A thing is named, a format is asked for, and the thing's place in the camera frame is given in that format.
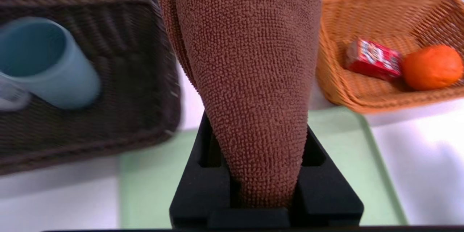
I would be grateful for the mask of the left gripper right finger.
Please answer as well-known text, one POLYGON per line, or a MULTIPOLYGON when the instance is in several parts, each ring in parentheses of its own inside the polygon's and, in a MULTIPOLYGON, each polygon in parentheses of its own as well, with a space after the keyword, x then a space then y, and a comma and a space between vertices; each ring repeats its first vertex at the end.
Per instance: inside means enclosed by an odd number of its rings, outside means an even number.
POLYGON ((307 128, 303 161, 290 206, 293 227, 358 227, 364 204, 307 128))

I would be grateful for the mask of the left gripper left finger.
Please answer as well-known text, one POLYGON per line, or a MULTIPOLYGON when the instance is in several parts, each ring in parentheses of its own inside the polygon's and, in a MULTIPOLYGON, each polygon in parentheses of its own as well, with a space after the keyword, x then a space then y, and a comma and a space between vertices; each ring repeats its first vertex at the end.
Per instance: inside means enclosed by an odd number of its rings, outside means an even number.
POLYGON ((231 177, 207 114, 169 207, 174 228, 216 228, 215 218, 231 207, 231 177))

